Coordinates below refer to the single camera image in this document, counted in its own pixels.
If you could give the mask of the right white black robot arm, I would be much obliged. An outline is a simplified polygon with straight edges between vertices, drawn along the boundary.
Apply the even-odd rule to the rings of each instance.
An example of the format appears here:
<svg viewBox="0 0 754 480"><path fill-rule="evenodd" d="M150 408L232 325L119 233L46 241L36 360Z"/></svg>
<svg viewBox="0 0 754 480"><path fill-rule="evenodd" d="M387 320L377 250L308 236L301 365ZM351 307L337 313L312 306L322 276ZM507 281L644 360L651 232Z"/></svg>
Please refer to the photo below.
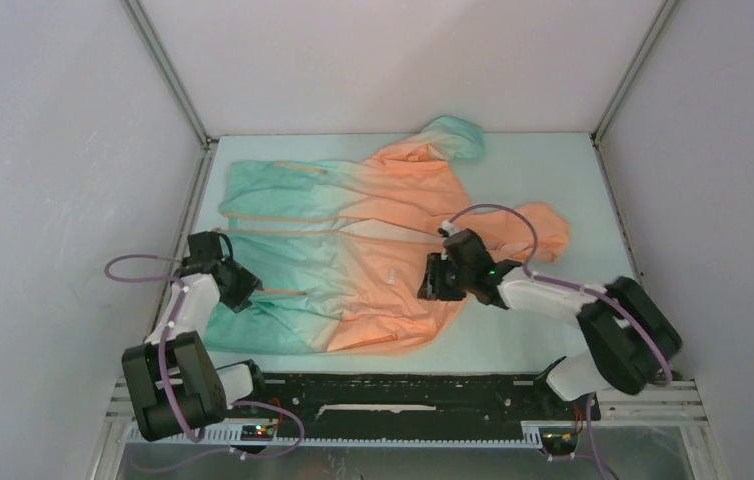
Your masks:
<svg viewBox="0 0 754 480"><path fill-rule="evenodd" d="M586 351L554 361L535 380L538 411L559 418L575 400L613 389L635 396L671 376L683 341L668 318L633 279L600 286L546 277L515 260L495 261L475 232L445 238L428 254L418 297L458 302L473 296L503 310L536 312L578 330Z"/></svg>

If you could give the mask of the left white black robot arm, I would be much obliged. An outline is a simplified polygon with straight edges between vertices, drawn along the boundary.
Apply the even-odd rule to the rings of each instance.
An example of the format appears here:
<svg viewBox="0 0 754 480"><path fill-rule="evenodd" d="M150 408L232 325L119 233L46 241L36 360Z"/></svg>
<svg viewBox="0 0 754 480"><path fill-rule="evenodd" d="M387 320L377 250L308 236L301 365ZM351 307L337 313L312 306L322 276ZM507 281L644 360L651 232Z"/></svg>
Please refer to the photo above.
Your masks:
<svg viewBox="0 0 754 480"><path fill-rule="evenodd" d="M224 234L194 233L187 242L187 256L166 278L170 297L153 332L121 358L137 428L149 442L184 435L198 443L232 405L252 417L269 403L254 361L218 369L202 341L213 310L246 310L260 280L234 260Z"/></svg>

